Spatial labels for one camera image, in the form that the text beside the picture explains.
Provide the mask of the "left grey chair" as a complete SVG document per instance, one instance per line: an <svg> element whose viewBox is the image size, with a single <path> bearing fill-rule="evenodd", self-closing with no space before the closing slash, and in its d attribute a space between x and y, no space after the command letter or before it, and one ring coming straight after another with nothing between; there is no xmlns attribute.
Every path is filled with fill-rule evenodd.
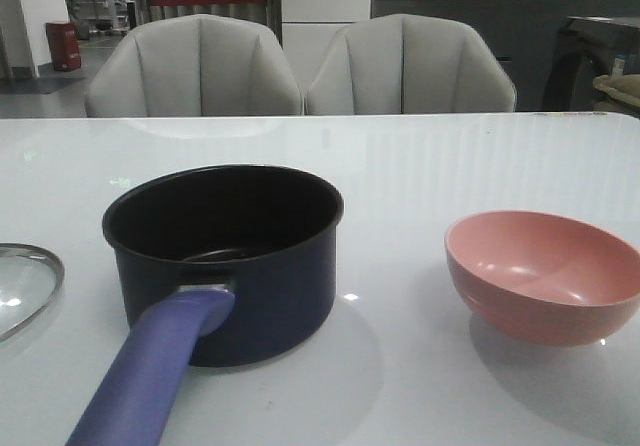
<svg viewBox="0 0 640 446"><path fill-rule="evenodd" d="M195 14L128 33L84 106L90 118L298 116L303 97L270 28Z"/></svg>

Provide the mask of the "pink bowl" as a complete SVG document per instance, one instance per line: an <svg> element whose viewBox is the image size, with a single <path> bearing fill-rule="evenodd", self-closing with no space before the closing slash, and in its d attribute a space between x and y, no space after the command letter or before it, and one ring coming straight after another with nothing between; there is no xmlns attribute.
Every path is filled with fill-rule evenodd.
<svg viewBox="0 0 640 446"><path fill-rule="evenodd" d="M574 219L477 213L444 236L454 287L471 311L530 343L572 347L624 327L639 309L639 251Z"/></svg>

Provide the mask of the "red barrier belt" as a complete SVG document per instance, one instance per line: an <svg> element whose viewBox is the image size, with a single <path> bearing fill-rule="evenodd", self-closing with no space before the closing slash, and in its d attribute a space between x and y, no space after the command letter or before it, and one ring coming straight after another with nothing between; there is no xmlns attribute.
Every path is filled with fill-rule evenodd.
<svg viewBox="0 0 640 446"><path fill-rule="evenodd" d="M262 4L269 0L148 0L152 7L178 7L178 6L212 6L212 5L239 5Z"/></svg>

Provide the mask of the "red bin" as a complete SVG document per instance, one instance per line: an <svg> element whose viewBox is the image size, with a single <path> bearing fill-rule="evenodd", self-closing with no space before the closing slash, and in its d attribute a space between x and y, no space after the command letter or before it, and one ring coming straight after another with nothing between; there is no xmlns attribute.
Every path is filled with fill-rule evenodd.
<svg viewBox="0 0 640 446"><path fill-rule="evenodd" d="M45 24L53 69L68 72L82 66L76 27L71 22L48 22Z"/></svg>

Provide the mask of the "right grey chair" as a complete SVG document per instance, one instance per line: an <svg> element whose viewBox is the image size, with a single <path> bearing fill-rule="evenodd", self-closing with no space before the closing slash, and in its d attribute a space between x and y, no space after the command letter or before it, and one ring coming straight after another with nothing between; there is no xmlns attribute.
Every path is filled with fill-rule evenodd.
<svg viewBox="0 0 640 446"><path fill-rule="evenodd" d="M354 23L307 88L308 115L512 112L517 92L471 26L410 14Z"/></svg>

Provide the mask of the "glass pot lid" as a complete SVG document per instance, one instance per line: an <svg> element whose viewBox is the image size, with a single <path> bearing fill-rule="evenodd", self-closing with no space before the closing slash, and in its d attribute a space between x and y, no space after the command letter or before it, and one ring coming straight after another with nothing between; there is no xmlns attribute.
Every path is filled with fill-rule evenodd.
<svg viewBox="0 0 640 446"><path fill-rule="evenodd" d="M1 341L30 325L55 300L65 277L53 252L30 244L1 244Z"/></svg>

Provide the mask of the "grey chair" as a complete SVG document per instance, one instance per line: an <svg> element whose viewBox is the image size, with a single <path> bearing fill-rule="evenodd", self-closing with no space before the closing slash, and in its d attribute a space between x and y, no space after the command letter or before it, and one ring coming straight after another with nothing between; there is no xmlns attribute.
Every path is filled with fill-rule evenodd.
<svg viewBox="0 0 640 446"><path fill-rule="evenodd" d="M308 115L512 112L517 92L471 26L410 14L354 23L307 88Z"/></svg>
<svg viewBox="0 0 640 446"><path fill-rule="evenodd" d="M90 118L298 116L303 97L270 28L195 14L128 33L84 106Z"/></svg>

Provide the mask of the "dark grey kitchen counter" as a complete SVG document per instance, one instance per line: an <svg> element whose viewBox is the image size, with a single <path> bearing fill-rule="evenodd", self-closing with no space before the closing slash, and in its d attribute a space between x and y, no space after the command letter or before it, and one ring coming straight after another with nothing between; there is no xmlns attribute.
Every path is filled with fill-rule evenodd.
<svg viewBox="0 0 640 446"><path fill-rule="evenodd" d="M372 0L375 17L413 14L475 28L514 83L520 111L542 100L556 37L571 17L637 17L639 0Z"/></svg>

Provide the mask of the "blue saucepan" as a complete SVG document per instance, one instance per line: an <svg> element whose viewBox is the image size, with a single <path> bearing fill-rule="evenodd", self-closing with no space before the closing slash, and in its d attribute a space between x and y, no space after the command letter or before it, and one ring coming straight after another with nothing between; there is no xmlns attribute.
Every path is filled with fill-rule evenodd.
<svg viewBox="0 0 640 446"><path fill-rule="evenodd" d="M113 248L129 334L69 437L156 445L189 366L242 366L311 336L336 294L343 200L310 173L220 165L116 199Z"/></svg>

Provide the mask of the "white refrigerator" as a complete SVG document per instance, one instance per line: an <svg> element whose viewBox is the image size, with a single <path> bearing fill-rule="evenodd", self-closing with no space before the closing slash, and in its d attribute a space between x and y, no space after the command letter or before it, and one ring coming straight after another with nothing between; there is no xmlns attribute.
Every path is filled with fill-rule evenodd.
<svg viewBox="0 0 640 446"><path fill-rule="evenodd" d="M315 77L342 27L370 17L371 0L280 0L282 47L300 87Z"/></svg>

